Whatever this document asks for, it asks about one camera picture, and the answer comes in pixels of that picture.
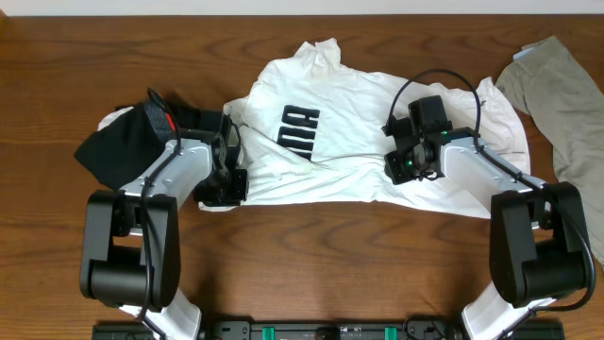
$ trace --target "white wall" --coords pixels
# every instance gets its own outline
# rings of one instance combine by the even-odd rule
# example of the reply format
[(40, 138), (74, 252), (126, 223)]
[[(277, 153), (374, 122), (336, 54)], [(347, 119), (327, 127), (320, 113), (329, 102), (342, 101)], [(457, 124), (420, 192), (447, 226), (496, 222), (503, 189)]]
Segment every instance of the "white wall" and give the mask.
[(0, 0), (0, 9), (16, 16), (604, 13), (604, 0)]

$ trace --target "white t-shirt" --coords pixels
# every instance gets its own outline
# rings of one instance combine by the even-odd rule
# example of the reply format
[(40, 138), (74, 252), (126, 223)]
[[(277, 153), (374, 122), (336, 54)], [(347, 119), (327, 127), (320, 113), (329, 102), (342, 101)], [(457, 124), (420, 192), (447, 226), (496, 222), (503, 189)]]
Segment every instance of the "white t-shirt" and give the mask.
[[(268, 63), (248, 97), (225, 105), (225, 113), (239, 124), (242, 168), (249, 178), (244, 205), (275, 205), (328, 201), (383, 201), (427, 211), (489, 218), (468, 192), (449, 178), (393, 185), (384, 172), (384, 155), (394, 151), (394, 138), (384, 126), (394, 96), (407, 81), (383, 73), (365, 73), (340, 63), (335, 39), (315, 46), (305, 42), (295, 55)], [(477, 93), (482, 102), (480, 135), (489, 147), (528, 173), (529, 148), (512, 105), (487, 77)], [(411, 84), (395, 107), (397, 118), (419, 98), (439, 94), (454, 128), (473, 127), (476, 101), (467, 91), (441, 84)], [(316, 127), (283, 123), (288, 106), (319, 111)], [(314, 132), (310, 161), (278, 144), (281, 128)], [(220, 208), (204, 210), (219, 211)]]

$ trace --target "black cloth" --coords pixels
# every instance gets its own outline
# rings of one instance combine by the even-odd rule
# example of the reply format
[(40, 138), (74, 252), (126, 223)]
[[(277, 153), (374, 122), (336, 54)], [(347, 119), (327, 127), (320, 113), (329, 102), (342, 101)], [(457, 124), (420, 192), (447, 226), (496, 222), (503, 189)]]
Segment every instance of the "black cloth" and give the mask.
[(75, 152), (75, 159), (101, 184), (118, 190), (140, 176), (161, 155), (166, 142), (176, 138), (172, 126), (204, 131), (195, 138), (208, 134), (209, 140), (220, 130), (221, 111), (168, 105), (176, 118), (172, 125), (157, 105), (144, 101), (91, 134)]
[(138, 104), (91, 134), (74, 156), (101, 184), (118, 190), (142, 174), (164, 147)]

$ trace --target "wood grain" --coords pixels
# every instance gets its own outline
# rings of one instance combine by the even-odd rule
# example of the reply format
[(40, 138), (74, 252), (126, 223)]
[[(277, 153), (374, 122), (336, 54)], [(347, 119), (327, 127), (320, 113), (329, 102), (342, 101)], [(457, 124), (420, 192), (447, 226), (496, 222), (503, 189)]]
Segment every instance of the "wood grain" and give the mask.
[[(602, 88), (602, 16), (11, 18), (0, 38), (0, 338), (82, 339), (127, 315), (81, 296), (84, 210), (99, 188), (73, 158), (116, 105), (147, 86), (220, 109), (270, 60), (338, 39), (343, 64), (410, 77), (445, 67), (496, 78), (523, 44), (557, 35)], [(427, 78), (461, 86), (446, 77)], [(521, 114), (533, 174), (551, 144)], [(389, 204), (180, 212), (181, 287), (210, 318), (400, 319), (454, 315), (489, 281), (488, 222)], [(602, 284), (598, 271), (598, 283)], [(559, 317), (604, 337), (604, 290)]]
[(4, 23), (7, 20), (7, 14), (5, 14), (1, 9), (0, 9), (0, 33), (2, 33), (2, 26), (4, 25)]

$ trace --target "beige pants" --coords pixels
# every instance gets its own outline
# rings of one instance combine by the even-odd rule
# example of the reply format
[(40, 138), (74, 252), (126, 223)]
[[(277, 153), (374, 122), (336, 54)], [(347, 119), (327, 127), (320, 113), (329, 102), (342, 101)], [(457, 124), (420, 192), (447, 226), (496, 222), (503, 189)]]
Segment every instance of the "beige pants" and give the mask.
[(527, 54), (495, 86), (532, 116), (554, 145), (554, 172), (581, 193), (592, 251), (604, 264), (604, 95), (556, 37)]

